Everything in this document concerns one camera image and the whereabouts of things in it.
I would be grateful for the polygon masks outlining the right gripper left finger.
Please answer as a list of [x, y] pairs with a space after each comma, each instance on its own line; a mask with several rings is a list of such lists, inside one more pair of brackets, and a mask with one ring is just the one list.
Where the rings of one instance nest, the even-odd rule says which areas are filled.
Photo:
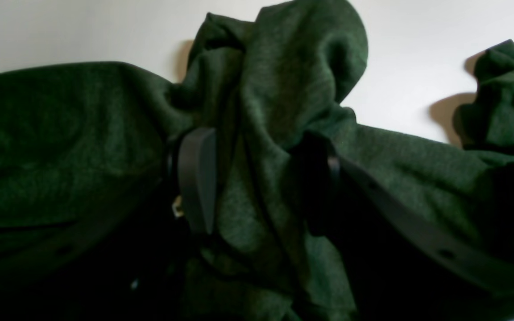
[[216, 130], [196, 128], [171, 138], [155, 193], [157, 209], [141, 226], [134, 321], [179, 319], [187, 263], [214, 231], [216, 194]]

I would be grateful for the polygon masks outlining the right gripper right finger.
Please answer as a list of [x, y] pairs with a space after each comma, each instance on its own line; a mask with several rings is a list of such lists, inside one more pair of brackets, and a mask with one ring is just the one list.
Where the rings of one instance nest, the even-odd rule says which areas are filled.
[[343, 260], [363, 321], [514, 321], [514, 266], [416, 216], [331, 140], [293, 149], [303, 215]]

